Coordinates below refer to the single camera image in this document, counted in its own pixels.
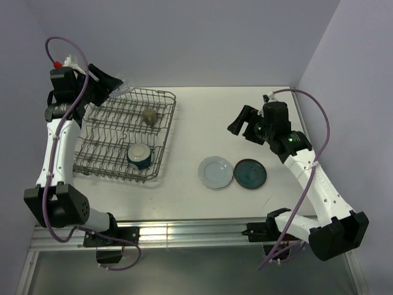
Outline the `clear plastic cup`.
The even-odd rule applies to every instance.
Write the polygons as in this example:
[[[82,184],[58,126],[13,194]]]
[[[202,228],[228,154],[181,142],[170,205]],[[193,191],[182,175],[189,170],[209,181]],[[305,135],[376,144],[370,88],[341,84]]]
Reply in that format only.
[[[111,92],[111,94],[109,95],[110,98],[116,98],[134,90],[135,85],[133,79],[123,79],[122,82],[123,84],[121,86]]]

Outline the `light blue scalloped plate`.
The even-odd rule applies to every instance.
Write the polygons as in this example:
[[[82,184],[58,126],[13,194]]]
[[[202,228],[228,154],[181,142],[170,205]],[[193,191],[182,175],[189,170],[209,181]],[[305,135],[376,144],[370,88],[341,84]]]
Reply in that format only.
[[[209,189],[223,189],[233,179],[233,166],[223,157],[207,157],[198,166],[198,177],[201,183]]]

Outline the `beige ceramic mug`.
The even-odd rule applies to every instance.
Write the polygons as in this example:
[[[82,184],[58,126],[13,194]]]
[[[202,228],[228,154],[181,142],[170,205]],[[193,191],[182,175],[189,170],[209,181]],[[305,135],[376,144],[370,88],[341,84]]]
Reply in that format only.
[[[148,126],[154,126],[158,122],[157,112],[153,108],[145,108],[142,112],[142,120]]]

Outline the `teal and cream bowl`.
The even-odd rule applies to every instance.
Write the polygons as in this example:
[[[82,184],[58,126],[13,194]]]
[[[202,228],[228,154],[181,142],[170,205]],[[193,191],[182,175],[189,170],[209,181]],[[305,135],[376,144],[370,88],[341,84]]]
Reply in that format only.
[[[152,150],[144,143],[134,143],[128,148],[126,159],[133,169],[147,169],[152,164]]]

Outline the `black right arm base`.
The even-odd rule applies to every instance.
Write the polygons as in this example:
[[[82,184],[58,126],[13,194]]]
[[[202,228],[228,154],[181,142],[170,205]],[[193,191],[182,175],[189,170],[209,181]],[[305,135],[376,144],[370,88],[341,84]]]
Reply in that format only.
[[[274,244],[281,234],[280,231],[278,231],[277,226],[273,224],[272,220],[272,218],[267,217],[267,219],[263,222],[249,222],[246,224],[246,230],[242,231],[241,233],[243,236],[247,236],[248,242],[250,243],[263,243],[263,251],[266,256],[273,249]],[[280,252],[284,248],[290,246],[291,242],[295,242],[297,240],[298,238],[294,237],[293,235],[286,234],[278,249],[274,253]],[[292,259],[295,254],[291,255],[290,252],[291,249],[282,252],[281,254],[275,256],[273,261],[286,262]]]

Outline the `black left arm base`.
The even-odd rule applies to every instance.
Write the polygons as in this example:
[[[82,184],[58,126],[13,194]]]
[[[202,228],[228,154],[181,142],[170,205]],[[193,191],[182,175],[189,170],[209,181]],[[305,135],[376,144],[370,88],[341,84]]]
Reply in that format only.
[[[127,226],[118,227],[115,230],[108,230],[106,232],[93,233],[86,232],[83,247],[96,248],[96,261],[101,266],[108,266],[118,264],[122,258],[125,258],[125,248],[132,246],[137,249],[137,256],[131,264],[135,266],[141,259],[141,249],[139,247],[140,227]]]

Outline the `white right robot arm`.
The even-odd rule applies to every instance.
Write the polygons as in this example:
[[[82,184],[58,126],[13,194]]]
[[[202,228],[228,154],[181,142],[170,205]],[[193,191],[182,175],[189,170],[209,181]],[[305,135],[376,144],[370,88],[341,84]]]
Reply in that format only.
[[[262,234],[274,240],[285,234],[303,240],[322,261],[358,248],[369,219],[363,211],[356,212],[334,188],[305,134],[292,130],[287,104],[266,103],[261,111],[245,105],[227,129],[239,135],[243,124],[247,124],[242,132],[245,139],[267,143],[295,176],[317,216],[311,219],[280,208],[268,213]]]

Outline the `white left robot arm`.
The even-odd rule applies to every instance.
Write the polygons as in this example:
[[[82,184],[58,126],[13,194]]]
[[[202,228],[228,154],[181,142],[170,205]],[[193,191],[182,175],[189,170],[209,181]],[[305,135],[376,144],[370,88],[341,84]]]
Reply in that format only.
[[[84,228],[97,232],[105,245],[113,245],[120,237],[114,216],[90,207],[87,197],[74,187],[72,173],[86,105],[101,106],[123,82],[93,64],[86,74],[73,66],[56,66],[50,80],[53,90],[45,110],[44,163],[36,185],[25,190],[23,199],[37,222],[50,232],[67,226]]]

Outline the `dark teal round plate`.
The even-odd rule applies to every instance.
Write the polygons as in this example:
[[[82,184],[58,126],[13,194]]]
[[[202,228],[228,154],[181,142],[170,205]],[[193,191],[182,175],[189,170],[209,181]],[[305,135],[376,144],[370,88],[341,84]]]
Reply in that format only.
[[[243,159],[235,165],[233,176],[241,187],[256,190],[265,184],[267,171],[260,162],[254,159]]]

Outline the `aluminium mounting rail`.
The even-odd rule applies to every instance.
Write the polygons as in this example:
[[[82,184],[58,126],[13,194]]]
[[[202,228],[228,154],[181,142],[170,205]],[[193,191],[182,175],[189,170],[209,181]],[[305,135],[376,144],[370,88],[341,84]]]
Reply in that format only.
[[[142,249],[195,248],[208,246],[250,245],[242,234],[251,222],[264,218],[195,219],[179,221],[119,222],[119,227],[139,227],[138,245]],[[85,234],[81,230],[67,243],[55,241],[47,229],[36,227],[29,244],[30,252],[94,250],[84,247]]]

